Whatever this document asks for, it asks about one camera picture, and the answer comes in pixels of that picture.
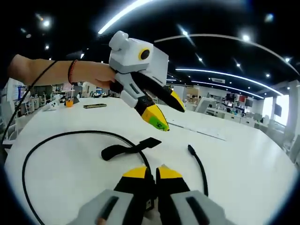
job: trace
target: white round table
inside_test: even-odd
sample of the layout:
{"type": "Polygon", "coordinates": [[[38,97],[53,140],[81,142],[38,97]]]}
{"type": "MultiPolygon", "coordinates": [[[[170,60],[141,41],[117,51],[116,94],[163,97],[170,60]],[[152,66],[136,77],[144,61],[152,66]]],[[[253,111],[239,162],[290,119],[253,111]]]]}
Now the white round table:
{"type": "MultiPolygon", "coordinates": [[[[153,175],[162,164],[180,172],[191,190],[203,192],[199,165],[188,152],[191,144],[205,168],[209,198],[239,225],[265,224],[287,195],[297,171],[287,155],[263,132],[232,121],[159,106],[170,123],[219,136],[226,141],[170,125],[162,132],[142,120],[135,109],[117,98],[81,98],[72,108],[38,112],[22,130],[8,154],[5,170],[17,199],[36,221],[22,188],[22,165],[27,153],[44,139],[68,131],[103,130],[135,144],[154,137],[162,143],[145,149],[153,175]],[[107,107],[84,109],[105,103],[107,107]]],[[[45,224],[66,224],[104,189],[114,189],[123,173],[140,166],[137,154],[106,162],[104,146],[122,144],[112,137],[76,134],[51,140],[30,157],[25,173],[29,198],[45,224]]]]}

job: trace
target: window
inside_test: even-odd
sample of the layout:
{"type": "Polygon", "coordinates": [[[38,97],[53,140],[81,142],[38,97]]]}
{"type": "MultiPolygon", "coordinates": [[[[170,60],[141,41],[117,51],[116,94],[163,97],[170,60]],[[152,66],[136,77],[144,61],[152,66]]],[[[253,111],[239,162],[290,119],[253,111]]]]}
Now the window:
{"type": "Polygon", "coordinates": [[[273,107],[273,97],[265,98],[263,102],[262,116],[265,117],[267,115],[269,116],[269,118],[271,118],[272,107],[273,107]]]}
{"type": "Polygon", "coordinates": [[[289,95],[278,96],[276,103],[281,106],[281,116],[275,115],[275,121],[285,125],[289,116],[289,95]]]}

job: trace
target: ceiling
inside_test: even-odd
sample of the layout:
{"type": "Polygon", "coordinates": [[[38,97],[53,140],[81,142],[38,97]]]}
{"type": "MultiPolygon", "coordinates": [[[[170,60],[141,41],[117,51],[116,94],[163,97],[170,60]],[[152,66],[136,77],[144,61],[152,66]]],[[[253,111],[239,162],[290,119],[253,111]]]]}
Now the ceiling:
{"type": "MultiPolygon", "coordinates": [[[[65,60],[80,57],[84,53],[82,60],[107,63],[110,52],[108,42],[118,30],[152,43],[182,35],[183,30],[188,34],[219,34],[237,38],[248,35],[250,41],[283,58],[291,58],[289,64],[296,71],[284,60],[260,47],[223,37],[183,37],[157,42],[155,46],[169,55],[168,79],[175,81],[168,83],[194,85],[196,83],[192,81],[198,81],[220,84],[269,97],[277,94],[247,80],[176,69],[217,71],[245,77],[269,87],[279,84],[274,89],[283,94],[288,94],[286,82],[300,78],[300,33],[296,30],[299,20],[296,17],[297,7],[291,3],[262,3],[259,0],[153,0],[122,17],[103,34],[98,34],[113,16],[134,1],[102,0],[80,4],[41,2],[31,6],[24,3],[24,6],[19,6],[4,18],[6,42],[17,53],[32,59],[65,60]],[[268,22],[265,21],[267,14],[273,16],[272,20],[269,16],[268,22]],[[46,20],[50,22],[48,27],[43,26],[46,20]],[[225,84],[215,83],[209,78],[224,79],[225,84]]],[[[213,87],[227,89],[216,85],[213,87]]]]}

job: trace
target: phone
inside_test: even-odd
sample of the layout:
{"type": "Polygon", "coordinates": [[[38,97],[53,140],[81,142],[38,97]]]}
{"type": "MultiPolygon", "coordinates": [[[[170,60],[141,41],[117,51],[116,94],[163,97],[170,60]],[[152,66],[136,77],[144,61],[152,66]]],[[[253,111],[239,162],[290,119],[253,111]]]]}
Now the phone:
{"type": "Polygon", "coordinates": [[[91,105],[84,105],[83,107],[85,109],[91,109],[91,108],[99,108],[99,107],[106,107],[107,104],[91,104],[91,105]]]}

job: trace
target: led strip light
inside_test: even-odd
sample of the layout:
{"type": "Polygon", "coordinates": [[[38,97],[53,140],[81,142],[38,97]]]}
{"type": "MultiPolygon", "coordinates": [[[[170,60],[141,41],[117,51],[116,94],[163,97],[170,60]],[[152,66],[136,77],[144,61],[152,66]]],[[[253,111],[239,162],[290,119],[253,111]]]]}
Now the led strip light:
{"type": "Polygon", "coordinates": [[[253,94],[253,93],[245,91],[245,90],[240,90],[240,89],[237,89],[237,88],[227,87],[227,86],[223,86],[223,85],[215,84],[215,83],[206,83],[206,82],[201,82],[201,81],[192,81],[192,82],[194,82],[194,83],[203,83],[203,84],[208,84],[208,85],[213,85],[213,86],[219,86],[219,87],[223,87],[223,88],[230,88],[230,89],[233,89],[233,90],[238,90],[238,91],[241,91],[241,92],[245,92],[249,95],[256,96],[258,98],[264,99],[264,97],[261,97],[259,95],[253,94]]]}
{"type": "Polygon", "coordinates": [[[277,53],[275,53],[274,51],[272,51],[269,48],[266,48],[265,46],[259,45],[255,42],[252,41],[244,41],[241,38],[238,37],[233,37],[233,36],[228,36],[228,35],[221,35],[221,34],[188,34],[186,35],[178,35],[178,36],[173,36],[173,37],[167,37],[167,38],[163,38],[163,39],[159,39],[159,40],[155,40],[154,43],[157,42],[162,42],[162,41],[168,41],[168,40],[172,40],[172,39],[177,39],[177,38],[187,38],[187,37],[215,37],[215,38],[227,38],[227,39],[232,39],[232,40],[236,40],[236,41],[241,41],[242,43],[246,43],[249,45],[253,45],[256,46],[258,48],[261,48],[269,53],[271,53],[272,55],[276,56],[277,58],[279,58],[281,61],[283,61],[288,67],[290,67],[293,71],[295,71],[298,75],[299,72],[288,62],[285,61],[284,58],[282,58],[280,55],[278,55],[277,53]]]}
{"type": "Polygon", "coordinates": [[[115,22],[117,22],[120,18],[125,16],[127,13],[130,13],[135,8],[138,8],[148,2],[151,2],[153,0],[137,0],[131,5],[127,6],[125,9],[120,11],[117,15],[115,15],[110,21],[108,21],[107,24],[105,24],[101,30],[99,30],[98,34],[102,34],[104,31],[106,31],[110,26],[112,26],[115,22]]]}
{"type": "Polygon", "coordinates": [[[255,84],[258,84],[264,88],[267,88],[273,92],[275,92],[276,94],[279,94],[280,96],[283,96],[283,94],[263,83],[259,83],[257,81],[254,81],[254,80],[251,80],[251,79],[248,79],[248,78],[245,78],[245,77],[242,77],[242,76],[237,76],[237,75],[233,75],[233,74],[227,74],[227,73],[222,73],[222,72],[217,72],[217,71],[211,71],[211,70],[203,70],[203,69],[176,69],[177,71],[194,71],[194,72],[205,72],[205,73],[213,73],[213,74],[221,74],[221,75],[226,75],[226,76],[232,76],[232,77],[236,77],[236,78],[239,78],[239,79],[243,79],[243,80],[246,80],[246,81],[249,81],[249,82],[252,82],[252,83],[255,83],[255,84]]]}

